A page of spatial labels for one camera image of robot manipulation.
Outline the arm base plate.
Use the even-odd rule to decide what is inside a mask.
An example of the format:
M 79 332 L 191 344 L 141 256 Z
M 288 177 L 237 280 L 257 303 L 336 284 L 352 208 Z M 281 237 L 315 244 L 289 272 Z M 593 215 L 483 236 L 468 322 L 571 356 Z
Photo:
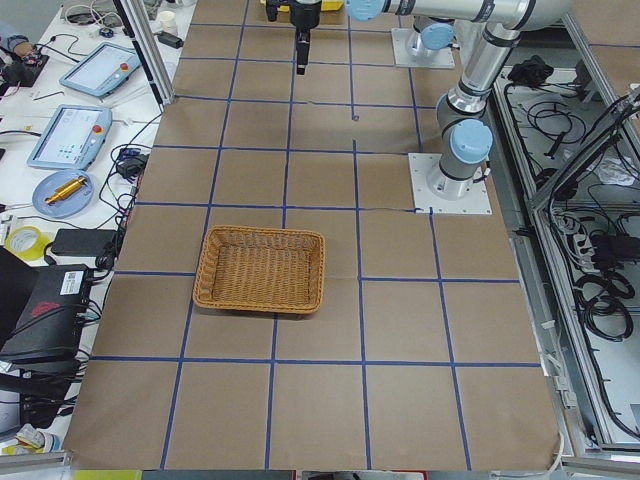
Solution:
M 440 154 L 408 154 L 414 211 L 434 215 L 491 215 L 481 166 L 477 166 L 469 179 L 452 180 L 441 171 L 440 158 Z
M 454 30 L 450 24 L 433 24 L 422 32 L 393 28 L 391 36 L 396 66 L 429 69 L 455 67 L 450 48 Z

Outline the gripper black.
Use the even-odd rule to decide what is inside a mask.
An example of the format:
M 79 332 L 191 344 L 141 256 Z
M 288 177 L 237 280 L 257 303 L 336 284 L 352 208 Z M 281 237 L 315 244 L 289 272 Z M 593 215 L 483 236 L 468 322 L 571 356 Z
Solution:
M 320 0 L 292 0 L 291 24 L 295 33 L 296 74 L 304 75 L 309 62 L 310 31 L 320 22 Z

